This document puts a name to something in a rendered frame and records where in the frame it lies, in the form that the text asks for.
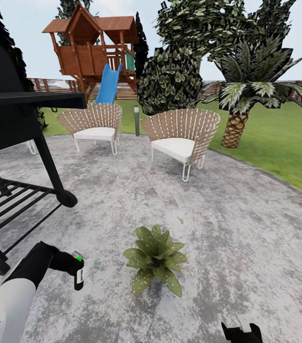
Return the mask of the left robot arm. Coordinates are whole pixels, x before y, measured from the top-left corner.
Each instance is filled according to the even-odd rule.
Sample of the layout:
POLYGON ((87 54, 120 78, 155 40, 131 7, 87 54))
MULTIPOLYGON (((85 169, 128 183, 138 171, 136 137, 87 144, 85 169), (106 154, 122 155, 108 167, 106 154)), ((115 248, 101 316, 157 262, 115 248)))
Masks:
POLYGON ((0 343, 20 343, 33 297, 48 267, 74 276, 83 265, 77 256, 88 259, 90 254, 77 243, 61 252, 40 241, 13 267, 0 286, 0 343))

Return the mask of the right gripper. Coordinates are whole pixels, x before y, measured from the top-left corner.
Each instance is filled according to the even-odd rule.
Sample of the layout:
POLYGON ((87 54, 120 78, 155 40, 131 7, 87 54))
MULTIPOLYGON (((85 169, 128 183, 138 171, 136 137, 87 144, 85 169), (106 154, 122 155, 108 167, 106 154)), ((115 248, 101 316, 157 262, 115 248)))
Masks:
POLYGON ((251 332, 243 332, 240 327, 227 328, 223 322, 221 322, 226 340, 231 340, 231 343, 251 343, 253 341, 263 343, 260 329, 257 325, 250 326, 251 332))

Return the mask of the insectifuge atomizer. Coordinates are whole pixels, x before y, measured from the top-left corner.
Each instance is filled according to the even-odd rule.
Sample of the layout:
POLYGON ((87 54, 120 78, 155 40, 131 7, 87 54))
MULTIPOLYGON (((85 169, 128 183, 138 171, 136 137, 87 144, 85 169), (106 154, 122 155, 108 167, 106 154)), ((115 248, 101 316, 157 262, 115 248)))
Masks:
MULTIPOLYGON (((82 261, 83 258, 81 256, 77 256, 76 259, 82 261)), ((78 269, 76 274, 74 275, 74 290, 79 291, 83 288, 84 285, 84 267, 78 269)))

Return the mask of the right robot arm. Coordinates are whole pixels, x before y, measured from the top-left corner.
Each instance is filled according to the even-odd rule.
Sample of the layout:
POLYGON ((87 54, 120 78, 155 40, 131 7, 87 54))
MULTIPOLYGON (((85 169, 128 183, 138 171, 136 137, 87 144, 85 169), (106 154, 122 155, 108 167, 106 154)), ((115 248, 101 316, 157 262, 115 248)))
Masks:
POLYGON ((227 328, 221 322, 226 340, 231 340, 231 343, 263 343, 260 329, 254 324, 262 322, 260 313, 240 314, 237 320, 241 325, 235 328, 227 328))

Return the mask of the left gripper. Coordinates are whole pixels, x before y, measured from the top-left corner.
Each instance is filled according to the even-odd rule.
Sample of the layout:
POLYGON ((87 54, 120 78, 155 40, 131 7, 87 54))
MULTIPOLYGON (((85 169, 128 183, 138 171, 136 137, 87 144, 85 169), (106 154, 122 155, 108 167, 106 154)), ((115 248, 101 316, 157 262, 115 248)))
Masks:
POLYGON ((55 267, 55 269, 59 271, 66 271, 71 276, 74 276, 82 265, 82 261, 79 261, 67 252, 63 252, 63 259, 60 265, 55 267))

